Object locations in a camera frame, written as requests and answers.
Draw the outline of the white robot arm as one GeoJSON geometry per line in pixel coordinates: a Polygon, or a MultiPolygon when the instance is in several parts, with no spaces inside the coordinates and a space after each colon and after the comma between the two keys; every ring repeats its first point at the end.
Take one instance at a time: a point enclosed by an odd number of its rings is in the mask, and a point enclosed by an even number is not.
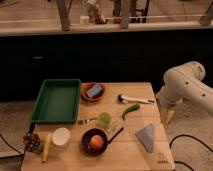
{"type": "Polygon", "coordinates": [[[188,99],[213,115],[213,88],[204,84],[204,66],[196,61],[168,69],[163,76],[164,85],[157,93],[161,122],[168,124],[174,115],[173,107],[188,99]]]}

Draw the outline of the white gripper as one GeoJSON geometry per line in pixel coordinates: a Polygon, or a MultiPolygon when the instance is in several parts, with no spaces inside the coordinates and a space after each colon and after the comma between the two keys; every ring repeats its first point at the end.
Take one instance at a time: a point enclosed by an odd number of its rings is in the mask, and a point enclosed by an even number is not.
{"type": "Polygon", "coordinates": [[[168,108],[177,106],[183,101],[183,98],[167,86],[163,86],[157,94],[157,99],[160,105],[163,106],[161,110],[162,123],[167,124],[175,114],[175,110],[168,110],[168,108]]]}

